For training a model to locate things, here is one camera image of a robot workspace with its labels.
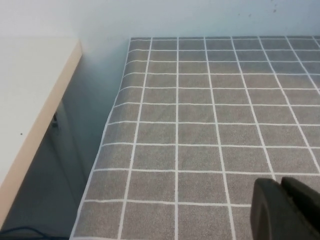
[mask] fabric surface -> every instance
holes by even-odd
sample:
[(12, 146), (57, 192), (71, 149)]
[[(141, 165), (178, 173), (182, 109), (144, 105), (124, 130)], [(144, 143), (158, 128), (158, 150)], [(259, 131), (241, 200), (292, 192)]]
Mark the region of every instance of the fabric surface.
[(257, 178), (320, 191), (320, 37), (131, 39), (71, 239), (249, 240)]

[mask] black cable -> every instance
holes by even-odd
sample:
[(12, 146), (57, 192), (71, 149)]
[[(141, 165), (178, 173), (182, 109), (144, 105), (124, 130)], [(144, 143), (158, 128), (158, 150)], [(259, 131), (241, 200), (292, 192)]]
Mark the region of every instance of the black cable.
[(3, 239), (2, 237), (5, 237), (4, 235), (12, 232), (20, 231), (20, 230), (30, 230), (32, 232), (39, 234), (41, 237), (29, 237), (29, 238), (20, 237), (20, 238), (8, 238), (8, 239), (10, 240), (68, 240), (69, 239), (69, 237), (64, 237), (64, 236), (49, 236), (30, 226), (20, 226), (20, 227), (14, 227), (14, 228), (0, 231), (0, 240)]

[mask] white wall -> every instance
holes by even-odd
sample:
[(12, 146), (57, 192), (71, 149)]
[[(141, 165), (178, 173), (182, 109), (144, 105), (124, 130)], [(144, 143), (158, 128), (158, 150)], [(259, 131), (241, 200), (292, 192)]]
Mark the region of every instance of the white wall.
[(2, 36), (77, 36), (64, 97), (89, 172), (130, 36), (320, 35), (319, 0), (0, 0)]

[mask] white grid line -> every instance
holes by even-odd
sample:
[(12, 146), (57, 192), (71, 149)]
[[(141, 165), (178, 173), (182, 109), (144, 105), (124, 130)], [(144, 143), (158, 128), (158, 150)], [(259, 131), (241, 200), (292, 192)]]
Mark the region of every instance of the white grid line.
[[(285, 37), (263, 37), (260, 36), (262, 40), (285, 40)], [(179, 39), (179, 41), (202, 41), (202, 38), (184, 38), (184, 39)], [(311, 38), (303, 38), (303, 37), (294, 37), (294, 36), (288, 36), (289, 39), (291, 40), (312, 40)], [(177, 41), (178, 39), (154, 39), (153, 41)], [(250, 38), (234, 38), (234, 40), (258, 40), (258, 37), (250, 37)], [(150, 42), (150, 39), (130, 39), (131, 42)], [(206, 37), (206, 41), (231, 41), (231, 37), (228, 36), (226, 38), (211, 38), (210, 36)]]
[(179, 213), (178, 213), (178, 169), (179, 169), (179, 38), (176, 41), (176, 91), (175, 91), (175, 160), (174, 160), (174, 239), (178, 240), (179, 238)]
[(313, 86), (314, 86), (314, 88), (317, 90), (318, 94), (320, 95), (320, 90), (318, 89), (317, 85), (315, 84), (314, 80), (313, 80), (313, 79), (312, 79), (312, 77), (310, 76), (310, 74), (309, 74), (309, 72), (307, 71), (307, 69), (306, 69), (306, 67), (304, 66), (304, 64), (301, 62), (301, 60), (300, 60), (300, 58), (298, 57), (298, 55), (297, 55), (296, 51), (295, 51), (295, 50), (294, 50), (294, 48), (292, 47), (292, 45), (291, 45), (291, 43), (290, 43), (289, 39), (288, 39), (287, 37), (285, 37), (285, 38), (286, 38), (286, 41), (288, 42), (288, 44), (289, 44), (290, 48), (292, 49), (292, 51), (293, 51), (293, 53), (294, 53), (295, 57), (298, 59), (298, 61), (299, 61), (300, 65), (301, 65), (301, 67), (303, 68), (303, 70), (304, 70), (304, 71), (305, 71), (305, 73), (307, 74), (307, 76), (308, 76), (309, 80), (311, 81), (312, 85), (313, 85)]
[[(98, 168), (94, 172), (112, 172), (112, 171), (129, 171), (129, 168)], [(175, 169), (140, 169), (133, 168), (133, 172), (139, 173), (185, 173), (185, 174), (238, 174), (238, 175), (266, 175), (271, 176), (271, 172), (257, 172), (257, 171), (221, 171), (221, 170), (175, 170)], [(316, 172), (274, 172), (274, 175), (288, 175), (288, 176), (320, 176)]]
[[(265, 49), (264, 49), (264, 46), (262, 45), (261, 39), (260, 39), (260, 38), (258, 38), (258, 39), (259, 39), (260, 45), (261, 45), (261, 47), (262, 47), (262, 49), (263, 49), (263, 51), (264, 51), (264, 55), (265, 55), (266, 59), (269, 60), (268, 55), (266, 54), (266, 51), (265, 51)], [(291, 46), (291, 43), (289, 42), (289, 40), (288, 40), (287, 37), (286, 37), (286, 41), (287, 41), (288, 44), (290, 45), (290, 48), (293, 50), (293, 48), (292, 48), (292, 46)], [(269, 65), (270, 65), (270, 68), (271, 68), (271, 70), (272, 70), (272, 72), (273, 72), (273, 74), (274, 74), (274, 77), (275, 77), (275, 79), (276, 79), (279, 87), (281, 88), (282, 94), (283, 94), (283, 96), (284, 96), (284, 98), (285, 98), (286, 103), (288, 104), (288, 107), (289, 107), (289, 109), (290, 109), (290, 111), (291, 111), (291, 113), (292, 113), (292, 116), (293, 116), (293, 118), (294, 118), (294, 121), (296, 122), (297, 127), (298, 127), (298, 129), (299, 129), (299, 131), (300, 131), (300, 133), (301, 133), (301, 135), (302, 135), (302, 138), (303, 138), (303, 140), (304, 140), (304, 143), (305, 143), (305, 145), (307, 146), (307, 148), (308, 148), (308, 150), (309, 150), (309, 152), (310, 152), (310, 154), (311, 154), (311, 156), (312, 156), (314, 165), (316, 166), (316, 169), (317, 169), (318, 172), (320, 173), (320, 167), (319, 167), (319, 165), (318, 165), (316, 156), (314, 155), (314, 152), (312, 151), (312, 149), (311, 149), (311, 147), (310, 147), (310, 145), (309, 145), (309, 143), (308, 143), (308, 140), (307, 140), (307, 138), (306, 138), (306, 136), (305, 136), (305, 134), (304, 134), (304, 132), (303, 132), (300, 124), (299, 124), (299, 121), (298, 121), (298, 119), (297, 119), (297, 117), (296, 117), (296, 115), (295, 115), (295, 112), (294, 112), (294, 110), (292, 109), (292, 106), (290, 105), (290, 102), (289, 102), (289, 99), (288, 99), (288, 97), (287, 97), (287, 95), (286, 95), (286, 92), (282, 89), (282, 85), (281, 85), (281, 83), (280, 83), (280, 81), (279, 81), (279, 79), (278, 79), (278, 76), (276, 75), (276, 71), (274, 70), (274, 68), (272, 67), (272, 64), (271, 64), (270, 62), (269, 62)]]
[[(137, 121), (130, 121), (130, 120), (124, 120), (124, 121), (114, 121), (108, 124), (115, 125), (115, 124), (123, 124), (123, 123), (131, 123), (136, 124)], [(198, 122), (198, 121), (139, 121), (141, 124), (199, 124), (199, 125), (215, 125), (215, 122)], [(263, 123), (263, 122), (218, 122), (218, 125), (245, 125), (245, 126), (256, 126), (262, 125), (262, 126), (306, 126), (306, 127), (320, 127), (320, 124), (296, 124), (296, 123)]]
[(234, 223), (234, 217), (232, 215), (231, 200), (230, 200), (230, 195), (229, 195), (227, 176), (225, 173), (226, 169), (225, 169), (224, 157), (223, 157), (222, 147), (221, 147), (221, 139), (220, 139), (220, 134), (219, 134), (219, 125), (218, 125), (217, 112), (216, 112), (216, 106), (215, 106), (214, 91), (212, 89), (206, 37), (203, 38), (203, 42), (204, 42), (204, 49), (205, 49), (206, 67), (207, 67), (207, 71), (208, 71), (207, 74), (208, 74), (208, 80), (209, 80), (209, 85), (210, 85), (210, 90), (211, 90), (210, 94), (211, 94), (211, 100), (212, 100), (213, 117), (214, 117), (214, 121), (215, 121), (216, 138), (217, 138), (217, 143), (219, 146), (218, 148), (219, 148), (220, 163), (221, 163), (223, 183), (224, 183), (224, 191), (225, 191), (226, 202), (227, 202), (228, 213), (229, 213), (231, 235), (232, 235), (232, 239), (236, 240), (235, 223)]
[[(115, 108), (126, 105), (126, 104), (135, 104), (138, 105), (138, 102), (128, 101), (124, 103), (120, 103)], [(151, 102), (144, 102), (144, 105), (161, 105), (161, 106), (167, 106), (167, 105), (176, 105), (176, 103), (151, 103)], [(179, 105), (190, 105), (190, 106), (211, 106), (209, 103), (179, 103)], [(216, 106), (250, 106), (250, 104), (227, 104), (227, 103), (216, 103)], [(266, 106), (266, 107), (288, 107), (287, 104), (252, 104), (253, 106)], [(291, 104), (292, 107), (320, 107), (320, 104), (313, 104), (313, 105), (303, 105), (303, 104)]]
[[(86, 199), (85, 203), (123, 203), (123, 199), (108, 199), (108, 200), (99, 200), (99, 199)], [(153, 200), (135, 200), (135, 199), (127, 199), (128, 203), (134, 204), (164, 204), (164, 205), (175, 205), (175, 201), (153, 201)], [(178, 202), (179, 205), (187, 205), (187, 206), (217, 206), (217, 207), (228, 207), (228, 203), (218, 203), (218, 202), (187, 202), (187, 201), (180, 201)], [(231, 203), (231, 207), (238, 207), (238, 208), (250, 208), (251, 204), (235, 204)]]
[[(142, 89), (142, 86), (126, 86), (121, 88), (120, 92), (125, 89)], [(176, 89), (176, 86), (146, 86), (146, 89)], [(179, 89), (189, 89), (189, 90), (210, 90), (210, 87), (178, 87)], [(212, 89), (218, 90), (245, 90), (244, 87), (213, 87)], [(280, 90), (280, 87), (247, 87), (248, 90)], [(284, 90), (316, 90), (315, 88), (283, 88)]]
[[(112, 145), (133, 145), (133, 142), (111, 142), (111, 143), (105, 143), (102, 144), (101, 146), (112, 146)], [(142, 143), (142, 142), (137, 142), (137, 146), (175, 146), (175, 143)], [(220, 145), (218, 144), (185, 144), (185, 143), (179, 143), (179, 146), (182, 147), (219, 147)], [(225, 144), (221, 145), (223, 148), (262, 148), (262, 145), (230, 145), (230, 144)], [(289, 145), (284, 145), (284, 146), (277, 146), (277, 145), (266, 145), (265, 146), (267, 149), (309, 149), (307, 146), (289, 146)], [(312, 149), (320, 149), (320, 146), (312, 146)]]
[(271, 165), (271, 161), (270, 161), (269, 154), (268, 154), (268, 151), (267, 151), (267, 148), (266, 148), (266, 145), (265, 145), (264, 138), (262, 137), (262, 133), (261, 133), (261, 130), (260, 130), (260, 127), (259, 127), (259, 122), (257, 120), (257, 116), (256, 116), (256, 113), (255, 113), (255, 110), (254, 110), (254, 106), (252, 105), (252, 102), (251, 102), (249, 91), (247, 89), (247, 84), (246, 84), (246, 81), (245, 81), (245, 78), (244, 78), (244, 75), (243, 75), (243, 72), (242, 72), (242, 68), (241, 68), (240, 63), (239, 63), (238, 55), (237, 55), (237, 52), (236, 52), (236, 49), (235, 49), (235, 45), (234, 45), (234, 40), (233, 40), (232, 37), (231, 37), (231, 44), (232, 44), (232, 47), (233, 47), (233, 50), (234, 50), (234, 54), (235, 54), (235, 58), (237, 60), (237, 64), (238, 64), (238, 67), (239, 67), (239, 70), (240, 70), (240, 73), (241, 73), (242, 82), (243, 82), (243, 85), (245, 87), (245, 92), (246, 92), (246, 95), (247, 95), (247, 98), (248, 98), (248, 101), (249, 101), (249, 104), (250, 104), (250, 108), (251, 108), (251, 111), (252, 111), (253, 119), (254, 119), (254, 122), (255, 122), (257, 131), (258, 131), (258, 135), (259, 135), (259, 138), (260, 138), (260, 141), (261, 141), (261, 145), (262, 145), (265, 157), (266, 157), (266, 161), (267, 161), (268, 167), (270, 169), (272, 178), (274, 180), (276, 180), (276, 176), (274, 174), (274, 170), (273, 170), (272, 165)]
[[(146, 60), (132, 60), (127, 62), (125, 65), (134, 63), (134, 62), (140, 62), (140, 63), (146, 63)], [(150, 60), (152, 63), (177, 63), (177, 61), (161, 61), (161, 60)], [(179, 63), (206, 63), (206, 61), (178, 61)], [(237, 61), (209, 61), (209, 63), (236, 63)], [(256, 61), (243, 61), (239, 60), (240, 63), (267, 63), (268, 61), (264, 60), (256, 60)], [(300, 63), (300, 61), (270, 61), (271, 63)], [(316, 61), (302, 61), (304, 63), (320, 63), (320, 60)]]
[[(144, 74), (144, 72), (129, 72), (123, 77), (125, 78), (126, 76), (129, 76), (131, 74)], [(156, 73), (156, 72), (148, 72), (147, 74), (149, 75), (176, 75), (176, 73)], [(277, 75), (286, 75), (286, 76), (307, 76), (307, 73), (276, 73)], [(206, 73), (179, 73), (179, 75), (206, 75)], [(211, 73), (211, 75), (240, 75), (240, 73)], [(274, 75), (273, 73), (244, 73), (244, 76), (246, 75)], [(320, 76), (320, 73), (313, 73), (312, 75)]]
[[(129, 54), (129, 47), (130, 47), (130, 41), (128, 42), (128, 47), (127, 47), (127, 54), (126, 54), (126, 60), (128, 59), (128, 54)], [(123, 67), (123, 73), (122, 73), (122, 79), (121, 79), (121, 82), (120, 82), (120, 86), (119, 86), (119, 90), (121, 88), (121, 85), (122, 85), (122, 81), (124, 79), (124, 75), (125, 75), (125, 67)], [(81, 210), (83, 208), (83, 205), (84, 205), (84, 201), (85, 201), (85, 198), (87, 196), (87, 193), (88, 193), (88, 189), (89, 189), (89, 186), (90, 186), (90, 183), (91, 183), (91, 179), (92, 179), (92, 176), (94, 174), (94, 169), (96, 168), (96, 164), (97, 164), (97, 161), (98, 161), (98, 158), (99, 158), (99, 155), (100, 155), (100, 151), (101, 151), (101, 148), (103, 146), (103, 141), (104, 141), (104, 138), (105, 138), (105, 135), (106, 135), (106, 131), (107, 131), (107, 127), (108, 127), (108, 123), (110, 121), (110, 118), (111, 118), (111, 115), (112, 115), (112, 112), (115, 108), (115, 105), (116, 105), (116, 101), (117, 101), (117, 98), (119, 96), (119, 91), (114, 99), (114, 102), (113, 102), (113, 106), (111, 108), (111, 111), (108, 115), (108, 118), (106, 120), (106, 123), (104, 125), (104, 129), (103, 129), (103, 133), (102, 133), (102, 137), (101, 137), (101, 140), (100, 140), (100, 145), (99, 145), (99, 149), (98, 149), (98, 152), (95, 156), (95, 160), (94, 160), (94, 163), (92, 165), (92, 168), (91, 168), (91, 171), (90, 171), (90, 174), (89, 174), (89, 177), (88, 177), (88, 180), (86, 182), (86, 185), (85, 185), (85, 189), (83, 191), (83, 195), (82, 195), (82, 198), (81, 198), (81, 201), (80, 201), (80, 204), (79, 204), (79, 207), (78, 207), (78, 210), (77, 210), (77, 214), (76, 214), (76, 218), (75, 218), (75, 221), (74, 221), (74, 225), (73, 225), (73, 228), (72, 228), (72, 231), (71, 231), (71, 234), (70, 234), (70, 240), (74, 239), (74, 236), (75, 236), (75, 232), (76, 232), (76, 228), (77, 228), (77, 225), (78, 225), (78, 222), (79, 222), (79, 218), (80, 218), (80, 214), (81, 214)]]
[[(306, 52), (319, 52), (320, 49), (301, 49)], [(132, 49), (129, 51), (129, 53), (132, 53), (134, 51), (141, 51), (141, 52), (147, 52), (149, 50), (147, 49)], [(175, 52), (176, 49), (151, 49), (151, 52)], [(204, 52), (204, 49), (199, 50), (179, 50), (179, 52)], [(232, 52), (232, 49), (207, 49), (207, 52)], [(246, 52), (246, 51), (252, 51), (252, 52), (262, 52), (262, 49), (236, 49), (237, 52)], [(268, 49), (268, 51), (285, 51), (285, 52), (291, 52), (291, 49)]]
[(124, 227), (124, 219), (125, 219), (127, 198), (128, 198), (128, 193), (129, 193), (129, 186), (130, 186), (130, 179), (131, 179), (131, 172), (132, 172), (131, 169), (133, 168), (134, 158), (135, 158), (136, 143), (137, 143), (138, 131), (139, 131), (139, 122), (140, 122), (140, 118), (141, 118), (142, 103), (144, 102), (145, 86), (146, 86), (146, 82), (147, 82), (147, 72), (148, 72), (149, 60), (150, 60), (150, 55), (151, 55), (152, 41), (153, 41), (153, 38), (151, 38), (151, 40), (150, 40), (150, 47), (149, 47), (149, 53), (148, 53), (148, 62), (146, 63), (146, 66), (145, 66), (143, 89), (142, 89), (142, 93), (141, 93), (139, 112), (138, 112), (137, 123), (136, 123), (136, 127), (135, 127), (135, 133), (134, 133), (134, 140), (133, 140), (134, 142), (133, 142), (133, 147), (132, 147), (132, 152), (131, 152), (131, 159), (130, 159), (130, 170), (128, 172), (128, 177), (127, 177), (126, 186), (125, 186), (125, 192), (124, 192), (124, 201), (123, 201), (122, 212), (121, 212), (120, 223), (119, 223), (118, 239), (121, 239), (122, 229)]
[(317, 39), (314, 36), (312, 36), (312, 39), (315, 41), (315, 44), (317, 44), (320, 49), (320, 44), (318, 43)]

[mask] table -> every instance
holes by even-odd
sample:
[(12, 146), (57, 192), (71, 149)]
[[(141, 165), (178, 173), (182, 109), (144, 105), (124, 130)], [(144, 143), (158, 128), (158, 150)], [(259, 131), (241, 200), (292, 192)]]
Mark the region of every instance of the table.
[(81, 56), (76, 38), (0, 38), (0, 227)]

